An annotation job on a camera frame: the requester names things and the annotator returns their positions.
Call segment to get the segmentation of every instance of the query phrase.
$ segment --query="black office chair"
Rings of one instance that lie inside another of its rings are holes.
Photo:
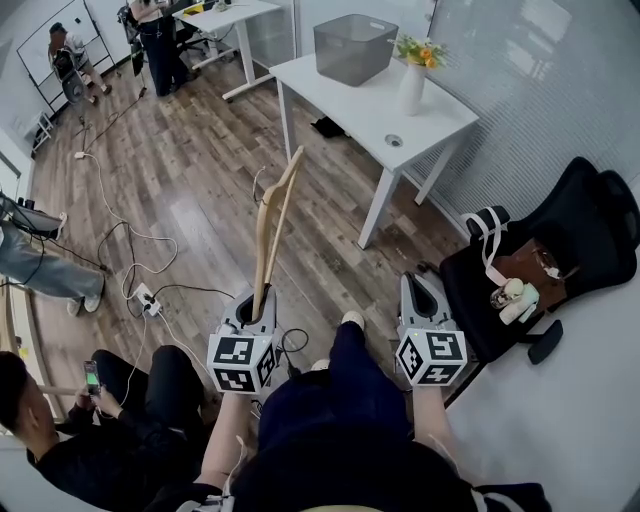
[[[506,210],[494,207],[502,223]],[[479,212],[489,226],[488,211]],[[451,312],[480,362],[491,362],[516,343],[530,343],[532,363],[542,362],[562,337],[556,321],[544,334],[527,334],[542,315],[524,324],[504,325],[489,303],[497,286],[485,275],[482,231],[467,222],[469,247],[440,265]],[[531,238],[540,241],[556,259],[567,278],[568,301],[583,293],[626,283],[636,273],[635,249],[640,243],[638,205],[624,180],[614,171],[598,173],[586,159],[575,158],[544,202],[528,217],[511,222],[502,234],[498,255],[510,255]]]

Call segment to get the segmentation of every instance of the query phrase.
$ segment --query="power strip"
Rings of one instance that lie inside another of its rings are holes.
[[[136,288],[135,296],[138,297],[143,310],[149,313],[149,315],[156,316],[162,311],[162,306],[153,298],[153,293],[151,293],[144,283],[140,283],[140,286]]]

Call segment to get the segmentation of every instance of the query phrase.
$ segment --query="white desk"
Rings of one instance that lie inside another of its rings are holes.
[[[256,75],[253,71],[253,58],[251,57],[251,46],[249,45],[249,35],[247,33],[247,20],[255,18],[261,14],[272,12],[280,9],[280,6],[270,4],[267,2],[260,2],[258,0],[241,0],[238,4],[232,4],[229,9],[223,12],[216,11],[215,7],[208,11],[194,14],[191,16],[185,16],[184,10],[176,12],[173,17],[180,20],[182,23],[187,23],[204,34],[214,33],[229,25],[236,27],[236,33],[238,35],[238,45],[240,46],[240,53],[242,54],[242,64],[244,66],[244,74],[247,77],[247,83],[241,85],[237,89],[230,91],[222,95],[222,98],[228,100],[241,94],[256,85],[259,85],[267,80],[273,78],[272,75],[266,75],[256,79]],[[234,51],[218,53],[215,48],[210,46],[211,57],[196,64],[193,69],[198,69],[210,62],[218,60],[220,57],[227,53]]]
[[[396,94],[406,67],[391,60],[389,68],[360,87],[350,87],[319,75],[314,54],[272,67],[278,80],[280,112],[289,159],[297,143],[291,110],[291,91],[315,105],[364,147],[384,170],[378,183],[358,245],[369,245],[373,232],[403,170],[444,144],[442,154],[422,185],[421,204],[478,116],[449,93],[425,80],[421,109],[407,117],[396,108]],[[402,139],[401,147],[385,142],[387,135]]]

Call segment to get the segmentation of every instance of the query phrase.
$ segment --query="white vase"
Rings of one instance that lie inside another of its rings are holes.
[[[407,72],[398,89],[398,108],[406,116],[415,116],[420,107],[424,91],[424,75],[426,68],[408,63]]]

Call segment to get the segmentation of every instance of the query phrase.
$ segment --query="phone screen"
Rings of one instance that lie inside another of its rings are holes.
[[[98,365],[95,361],[84,362],[84,375],[87,382],[87,390],[90,395],[100,394],[100,378],[98,377]]]

